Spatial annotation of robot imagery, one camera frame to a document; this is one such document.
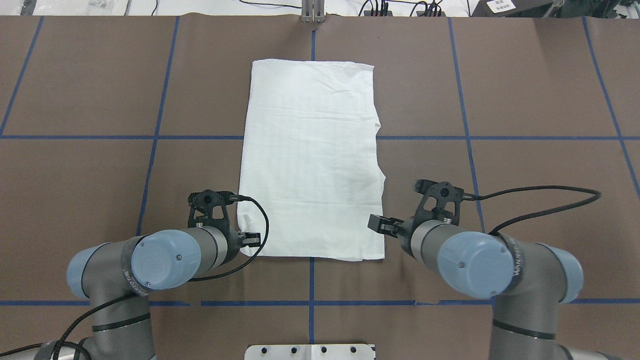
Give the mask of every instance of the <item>label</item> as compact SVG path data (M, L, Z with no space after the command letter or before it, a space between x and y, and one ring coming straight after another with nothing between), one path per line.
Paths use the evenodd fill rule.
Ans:
M508 12L509 10L513 10L516 8L511 0L492 0L487 1L486 4L489 6L489 9L493 11L493 13Z
M89 6L105 9L109 6L109 0L89 0Z

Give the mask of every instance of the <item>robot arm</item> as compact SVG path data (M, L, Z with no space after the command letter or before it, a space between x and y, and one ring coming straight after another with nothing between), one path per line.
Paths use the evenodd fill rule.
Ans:
M189 228L104 243L73 257L67 268L67 283L74 295L89 299L92 307L127 297L93 314L93 336L80 342L92 360L156 359L147 295L178 287L228 263L241 247L259 246L259 233L239 233L231 229L228 219L226 205L248 199L231 192L192 193ZM214 217L216 206L222 208L222 218ZM195 211L203 215L196 216ZM49 359L54 344L3 359ZM85 356L64 347L58 359Z
M578 260L542 243L492 236L458 226L460 202L471 196L449 183L418 180L423 194L415 216L403 221L371 215L369 228L396 237L405 252L468 296L495 298L490 360L621 360L557 345L560 303L578 296L584 282ZM427 198L436 207L424 209ZM454 212L445 209L454 203Z

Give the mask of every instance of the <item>metal clamp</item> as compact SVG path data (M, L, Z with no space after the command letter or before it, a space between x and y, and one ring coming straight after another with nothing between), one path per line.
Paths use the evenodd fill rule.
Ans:
M302 0L302 22L324 22L324 0Z

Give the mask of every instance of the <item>black cable sleeve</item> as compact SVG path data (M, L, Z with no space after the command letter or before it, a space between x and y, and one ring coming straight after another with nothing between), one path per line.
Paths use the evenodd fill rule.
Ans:
M67 338L69 337L71 332L78 326L78 324L80 322L82 322L84 319L88 318L89 316L97 313L98 311L104 309L105 307L109 307L109 306L111 306L113 304L116 304L117 302L120 302L120 301L123 301L123 300L127 300L127 299L131 299L131 298L136 297L136 296L137 296L137 294L130 293L130 294L123 295L121 297L117 297L117 298L115 298L113 300L105 302L102 305L98 305L98 306L94 307L93 309L87 311L86 313L80 315L80 317L78 317L74 322L71 323L71 325L69 325L69 327L67 328L65 333L62 334L62 336L60 336L60 340L58 340L56 342L56 346L53 348L52 359L53 360L58 360L59 359L60 349L62 349L62 346L63 346L64 342L67 340Z
M265 223L264 239L263 239L262 243L260 244L260 247L258 248L258 250L256 250L255 254L252 255L247 261L245 261L242 265L238 266L237 268L235 268L233 270L229 270L228 272L223 272L222 274L216 274L216 275L205 276L205 277L195 277L193 279L190 279L189 282L219 279L221 277L229 276L229 275L231 275L231 274L233 274L235 272L238 272L238 271L242 270L245 266L249 265L258 256L258 254L260 254L260 251L262 251L262 249L264 248L265 244L267 244L267 238L269 237L269 217L267 217L267 213L264 211L262 206L254 198L252 198L252 197L244 197L243 199L251 201L252 203L254 203L258 207L260 212L262 213L262 216L264 217L264 223Z
M362 7L360 8L360 12L358 12L358 16L362 15L364 7L367 5L367 3L371 4L371 12L373 12L373 3L371 2L371 0L366 0L364 3L362 3Z
M9 350L6 352L0 352L0 357L2 356L9 356L9 355L13 355L13 354L17 354L19 352L23 352L23 351L27 351L27 350L31 350L32 348L39 348L42 346L42 343L38 343L38 344L31 344L31 345L27 345L25 347L19 347L19 348L15 348L13 350Z
M150 319L150 318L151 318L151 314L150 313L146 313L144 315L140 315L140 316L136 316L134 318L122 320L120 322L106 323L104 325L94 325L94 326L91 327L91 330L93 332L99 332L99 331L105 331L105 330L113 330L113 329L117 329L119 327L123 327L123 326L127 326L127 325L133 325L135 323L139 323L141 321L145 321L145 320Z
M429 6L429 4L427 4L426 1L418 1L417 3L415 3L415 5L413 6L413 9L411 9L411 13L409 14L409 17L413 16L413 13L415 12L415 8L418 7L418 5L423 4L424 5L424 11L427 11L427 7Z
M488 234L489 235L498 235L498 231L500 231L501 229L509 226L509 225L513 225L517 222L521 222L523 220L528 220L528 219L532 219L532 218L537 218L537 217L543 217L545 215L550 215L550 214L555 214L555 213L559 213L561 211L566 211L566 210L571 210L571 209L575 209L575 208L579 208L581 206L584 206L586 204L590 204L596 200L598 200L601 196L602 193L600 193L597 190L592 190L592 189L587 189L587 188L577 188L575 186L563 186L563 185L540 185L540 186L525 186L522 188L513 188L513 189L507 189L507 190L503 190L500 192L495 192L495 193L491 193L489 195L470 195L468 199L465 200L486 200L486 199L491 199L492 197L496 197L496 196L500 196L500 195L504 195L507 193L515 193L515 192L528 192L528 191L532 191L532 190L567 190L567 191L572 191L572 192L581 192L581 193L590 193L592 196L578 201L578 202L573 202L571 204L567 204L567 205L563 205L563 206L558 206L556 208L551 208L551 209L547 209L547 210L543 210L543 211L537 211L535 213L529 213L526 215L522 215L519 217L515 217L512 218L511 220L507 220L503 223L501 223L500 225L496 226L493 228L493 230L491 230Z
M85 349L84 347L70 341L65 341L63 343L63 346L70 347L76 351L76 353L74 354L74 358L76 358L76 354L79 352L84 356L85 360L91 360L91 354L89 354L89 351L87 351L87 349Z
M252 1L246 1L246 0L238 0L238 1L240 1L243 4L249 4L249 5L281 6L283 8L302 9L302 6L295 6L295 5L271 4L271 3L254 3Z

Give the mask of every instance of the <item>white metal bracket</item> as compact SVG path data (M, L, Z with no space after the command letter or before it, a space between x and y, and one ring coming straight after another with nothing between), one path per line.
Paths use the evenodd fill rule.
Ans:
M324 0L302 0L302 22L324 22Z
M252 345L244 360L375 360L376 346L368 344Z

